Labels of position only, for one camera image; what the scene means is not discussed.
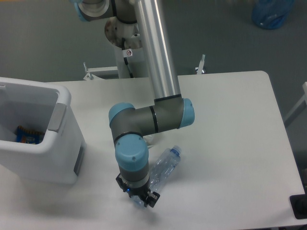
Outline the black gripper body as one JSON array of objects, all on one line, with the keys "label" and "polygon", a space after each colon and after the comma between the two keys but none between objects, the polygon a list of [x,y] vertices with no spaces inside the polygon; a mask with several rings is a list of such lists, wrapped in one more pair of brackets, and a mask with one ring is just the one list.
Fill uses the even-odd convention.
[{"label": "black gripper body", "polygon": [[142,186],[137,186],[135,188],[128,186],[121,178],[119,181],[120,188],[123,190],[123,192],[127,192],[129,197],[138,196],[140,199],[146,199],[149,196],[149,179]]}]

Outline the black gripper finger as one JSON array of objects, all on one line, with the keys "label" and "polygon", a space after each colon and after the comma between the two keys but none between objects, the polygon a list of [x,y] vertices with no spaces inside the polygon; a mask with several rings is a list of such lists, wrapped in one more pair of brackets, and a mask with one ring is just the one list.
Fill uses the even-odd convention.
[{"label": "black gripper finger", "polygon": [[154,207],[156,202],[159,200],[160,194],[157,192],[147,191],[145,194],[141,195],[141,200],[143,201],[144,207]]},{"label": "black gripper finger", "polygon": [[121,188],[121,190],[125,193],[128,193],[130,192],[130,188],[127,186],[127,184],[124,182],[121,174],[119,174],[117,177],[116,177],[116,182],[118,183],[119,187]]}]

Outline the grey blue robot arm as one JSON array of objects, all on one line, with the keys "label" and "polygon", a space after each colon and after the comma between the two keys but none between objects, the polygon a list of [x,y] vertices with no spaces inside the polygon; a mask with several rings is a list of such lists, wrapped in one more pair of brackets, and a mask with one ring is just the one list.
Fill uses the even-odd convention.
[{"label": "grey blue robot arm", "polygon": [[90,22],[115,17],[124,25],[136,25],[153,90],[154,104],[136,109],[119,103],[109,110],[115,157],[116,181],[129,197],[137,196],[145,207],[154,207],[159,194],[150,189],[149,150],[144,137],[193,124],[190,99],[183,98],[165,28],[160,0],[75,0],[78,17]]}]

